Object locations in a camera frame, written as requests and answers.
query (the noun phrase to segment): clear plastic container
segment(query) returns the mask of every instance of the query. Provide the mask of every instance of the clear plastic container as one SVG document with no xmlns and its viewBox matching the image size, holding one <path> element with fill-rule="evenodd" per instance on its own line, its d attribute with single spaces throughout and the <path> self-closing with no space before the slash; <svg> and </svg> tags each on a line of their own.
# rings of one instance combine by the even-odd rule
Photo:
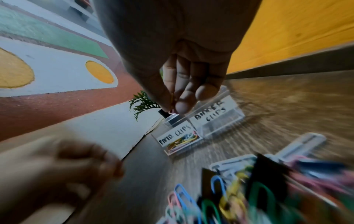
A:
<svg viewBox="0 0 354 224">
<path fill-rule="evenodd" d="M 186 117 L 205 138 L 225 126 L 241 121 L 244 113 L 230 96 L 227 87 L 221 86 L 215 97 L 198 102 Z"/>
<path fill-rule="evenodd" d="M 227 87 L 221 86 L 215 97 L 198 102 L 188 114 L 166 118 L 153 136 L 165 153 L 172 155 L 243 118 Z"/>
</svg>

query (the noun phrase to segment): white label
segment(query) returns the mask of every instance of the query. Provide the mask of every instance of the white label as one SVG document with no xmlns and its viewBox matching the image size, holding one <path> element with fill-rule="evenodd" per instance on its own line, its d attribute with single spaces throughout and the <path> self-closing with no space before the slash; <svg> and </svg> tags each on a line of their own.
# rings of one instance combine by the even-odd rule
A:
<svg viewBox="0 0 354 224">
<path fill-rule="evenodd" d="M 231 96 L 226 96 L 223 99 L 215 102 L 204 110 L 198 112 L 195 116 L 189 120 L 195 127 L 200 127 L 210 121 L 213 121 L 223 115 L 224 113 L 237 107 L 236 102 Z"/>
<path fill-rule="evenodd" d="M 165 147 L 171 142 L 174 142 L 177 139 L 182 138 L 186 134 L 192 133 L 193 131 L 195 131 L 195 129 L 193 128 L 191 123 L 189 123 L 188 121 L 184 121 L 182 124 L 179 124 L 178 126 L 172 128 L 171 130 L 156 139 L 162 147 Z"/>
</svg>

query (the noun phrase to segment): wooden surface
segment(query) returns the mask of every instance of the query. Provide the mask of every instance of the wooden surface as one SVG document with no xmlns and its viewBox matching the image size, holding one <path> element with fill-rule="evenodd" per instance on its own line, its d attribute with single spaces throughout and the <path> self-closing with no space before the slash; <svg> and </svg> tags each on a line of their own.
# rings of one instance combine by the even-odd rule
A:
<svg viewBox="0 0 354 224">
<path fill-rule="evenodd" d="M 353 75 L 349 71 L 226 81 L 246 115 L 244 123 L 173 158 L 149 134 L 125 158 L 125 177 L 107 188 L 88 223 L 155 223 L 164 215 L 167 195 L 177 183 L 192 197 L 198 196 L 202 167 L 249 153 L 276 153 L 306 132 L 328 138 L 315 156 L 350 162 Z"/>
</svg>

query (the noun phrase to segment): yellow wall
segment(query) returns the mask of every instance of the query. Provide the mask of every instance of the yellow wall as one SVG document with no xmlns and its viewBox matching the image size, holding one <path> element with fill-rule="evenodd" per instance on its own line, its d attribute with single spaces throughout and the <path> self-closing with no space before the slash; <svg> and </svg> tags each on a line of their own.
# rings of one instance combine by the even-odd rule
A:
<svg viewBox="0 0 354 224">
<path fill-rule="evenodd" d="M 263 0 L 228 73 L 354 40 L 354 0 Z"/>
</svg>

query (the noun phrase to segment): orange circle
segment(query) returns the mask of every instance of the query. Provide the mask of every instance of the orange circle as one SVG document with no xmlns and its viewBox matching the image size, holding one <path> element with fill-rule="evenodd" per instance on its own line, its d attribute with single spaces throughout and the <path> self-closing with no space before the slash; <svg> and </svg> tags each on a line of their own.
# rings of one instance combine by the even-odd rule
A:
<svg viewBox="0 0 354 224">
<path fill-rule="evenodd" d="M 34 72 L 21 58 L 0 48 L 0 88 L 17 88 L 30 84 Z"/>
<path fill-rule="evenodd" d="M 111 84 L 114 82 L 114 78 L 112 74 L 108 71 L 108 69 L 98 64 L 97 62 L 87 61 L 86 68 L 91 73 L 91 75 L 93 75 L 99 81 L 107 84 Z"/>
</svg>

